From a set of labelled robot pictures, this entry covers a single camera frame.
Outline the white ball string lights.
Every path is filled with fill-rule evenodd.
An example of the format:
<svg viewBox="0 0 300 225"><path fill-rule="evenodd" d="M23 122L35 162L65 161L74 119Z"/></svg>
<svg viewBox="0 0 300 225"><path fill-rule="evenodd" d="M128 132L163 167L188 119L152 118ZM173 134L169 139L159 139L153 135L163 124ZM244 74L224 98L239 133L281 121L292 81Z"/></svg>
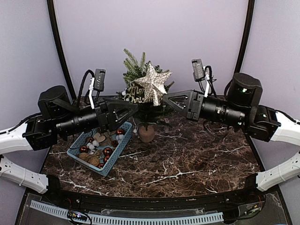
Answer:
<svg viewBox="0 0 300 225"><path fill-rule="evenodd" d="M121 100L138 105L138 111L134 114L134 118L140 121L146 131L152 123L156 123L160 118L173 111L170 106L164 103L159 106L154 106L152 102L139 103L129 96L126 91L118 92L118 96Z"/></svg>

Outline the gold merry christmas sign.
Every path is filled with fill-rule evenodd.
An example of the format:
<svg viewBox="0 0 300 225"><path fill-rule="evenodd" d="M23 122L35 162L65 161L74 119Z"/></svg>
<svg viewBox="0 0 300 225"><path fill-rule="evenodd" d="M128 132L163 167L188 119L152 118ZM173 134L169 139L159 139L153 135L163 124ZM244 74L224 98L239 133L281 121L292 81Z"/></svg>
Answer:
<svg viewBox="0 0 300 225"><path fill-rule="evenodd" d="M130 86L125 90L124 100L133 104L152 102L152 97L145 96L145 88L141 86Z"/></svg>

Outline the small green christmas tree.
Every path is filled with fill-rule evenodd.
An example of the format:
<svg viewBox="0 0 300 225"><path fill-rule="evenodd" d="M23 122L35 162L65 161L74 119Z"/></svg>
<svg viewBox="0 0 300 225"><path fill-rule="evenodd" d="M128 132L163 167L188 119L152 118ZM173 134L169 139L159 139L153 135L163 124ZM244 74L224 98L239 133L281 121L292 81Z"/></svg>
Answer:
<svg viewBox="0 0 300 225"><path fill-rule="evenodd" d="M154 123L165 113L163 96L166 95L174 82L166 85L171 77L170 70L163 70L159 65L153 65L146 60L146 53L143 52L138 60L128 49L123 49L126 58L123 64L126 72L123 73L123 80L126 88L118 92L119 98L138 106L134 114L140 122L136 128L140 139L149 143L154 139Z"/></svg>

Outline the silver glitter star topper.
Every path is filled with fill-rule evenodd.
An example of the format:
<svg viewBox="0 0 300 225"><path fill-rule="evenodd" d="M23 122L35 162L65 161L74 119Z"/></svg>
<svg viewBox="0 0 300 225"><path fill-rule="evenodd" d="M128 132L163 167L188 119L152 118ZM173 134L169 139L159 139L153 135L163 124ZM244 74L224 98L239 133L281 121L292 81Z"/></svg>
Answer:
<svg viewBox="0 0 300 225"><path fill-rule="evenodd" d="M149 63L146 71L146 76L135 79L134 83L145 88L145 96L153 98L153 105L161 105L161 100L167 94L165 82L169 79L172 72L158 73L154 66Z"/></svg>

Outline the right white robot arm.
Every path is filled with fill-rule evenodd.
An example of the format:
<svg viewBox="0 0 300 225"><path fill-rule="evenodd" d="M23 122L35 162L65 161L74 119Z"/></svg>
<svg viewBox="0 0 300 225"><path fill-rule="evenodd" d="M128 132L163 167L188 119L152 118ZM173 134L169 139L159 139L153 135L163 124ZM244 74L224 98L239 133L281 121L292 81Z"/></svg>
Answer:
<svg viewBox="0 0 300 225"><path fill-rule="evenodd" d="M225 99L206 97L196 90L167 94L163 101L188 120L204 119L242 130L252 139L271 143L274 150L259 152L262 161L274 159L267 170L249 175L239 199L250 203L257 190L264 192L300 174L300 121L287 113L260 104L261 82L235 73L225 89Z"/></svg>

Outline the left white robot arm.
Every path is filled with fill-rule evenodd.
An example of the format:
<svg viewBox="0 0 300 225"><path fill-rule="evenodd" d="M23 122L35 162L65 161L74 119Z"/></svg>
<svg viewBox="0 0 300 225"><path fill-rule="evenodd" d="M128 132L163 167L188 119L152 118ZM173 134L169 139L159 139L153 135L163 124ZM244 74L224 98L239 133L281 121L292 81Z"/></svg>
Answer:
<svg viewBox="0 0 300 225"><path fill-rule="evenodd" d="M45 150L58 142L58 137L89 132L118 129L138 110L126 101L103 98L95 106L78 108L71 105L64 86L58 85L42 92L38 99L39 113L26 117L15 127L0 133L0 174L19 186L47 194L55 204L66 201L60 190L60 180L54 175L33 172L7 158L12 152Z"/></svg>

